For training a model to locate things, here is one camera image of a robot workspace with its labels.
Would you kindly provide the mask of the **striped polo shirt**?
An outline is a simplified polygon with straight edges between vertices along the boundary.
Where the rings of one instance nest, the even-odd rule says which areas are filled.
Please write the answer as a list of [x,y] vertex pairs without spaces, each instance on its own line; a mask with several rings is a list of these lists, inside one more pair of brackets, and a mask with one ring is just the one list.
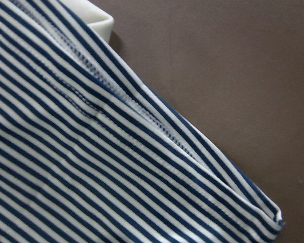
[[282,214],[67,1],[0,1],[0,242],[273,242]]

